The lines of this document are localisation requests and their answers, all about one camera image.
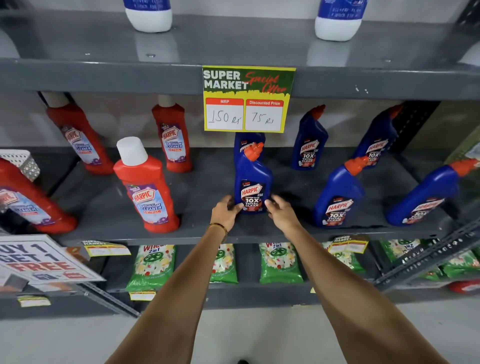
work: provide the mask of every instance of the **white bottle cap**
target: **white bottle cap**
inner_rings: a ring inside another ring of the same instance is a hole
[[[127,136],[117,142],[121,161],[126,166],[139,166],[148,159],[142,141],[136,136]]]
[[[175,102],[170,95],[158,95],[158,104],[163,108],[170,108],[175,105]]]
[[[63,92],[42,91],[41,94],[51,108],[61,108],[62,106],[69,104],[69,101]]]

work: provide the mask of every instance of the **white bottle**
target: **white bottle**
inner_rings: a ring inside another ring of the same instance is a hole
[[[127,18],[136,30],[166,32],[172,27],[170,0],[123,0]]]
[[[345,42],[360,28],[368,0],[321,0],[315,34],[323,40]]]

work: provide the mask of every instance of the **forearm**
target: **forearm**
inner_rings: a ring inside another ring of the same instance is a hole
[[[107,364],[185,364],[195,339],[216,252],[225,232],[218,226],[207,232],[175,270],[137,320]]]
[[[372,353],[384,360],[394,353],[396,359],[415,357],[418,362],[444,363],[395,305],[303,228],[292,229],[286,236],[299,253],[346,359],[354,359],[349,363],[363,363],[355,357],[362,350],[369,353],[371,360],[365,361],[369,363],[383,362],[372,360]]]

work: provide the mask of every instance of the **hand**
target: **hand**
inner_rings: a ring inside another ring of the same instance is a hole
[[[268,216],[273,220],[275,226],[288,234],[295,229],[303,229],[292,206],[280,196],[273,194],[271,200],[265,200],[268,209]]]
[[[235,223],[235,216],[242,210],[243,204],[240,203],[235,205],[231,210],[228,209],[228,204],[231,201],[232,196],[229,194],[223,197],[220,202],[212,208],[212,218],[210,223],[216,222],[217,224],[222,225],[227,229],[227,231],[232,230],[233,224]]]

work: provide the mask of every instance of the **finger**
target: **finger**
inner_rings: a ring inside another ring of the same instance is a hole
[[[232,196],[230,194],[223,196],[222,199],[218,202],[219,204],[225,204],[228,205],[229,201],[232,199]]]
[[[270,200],[265,200],[265,206],[267,206],[267,210],[272,213],[278,210],[278,207],[275,206],[275,204],[270,201]]]
[[[280,207],[280,208],[285,208],[285,207],[288,207],[290,206],[290,204],[285,201],[283,198],[281,198],[279,195],[277,194],[273,194],[272,195],[272,199],[277,203],[277,205]]]
[[[232,211],[235,212],[235,214],[238,214],[243,209],[243,206],[243,202],[240,202],[233,207]]]

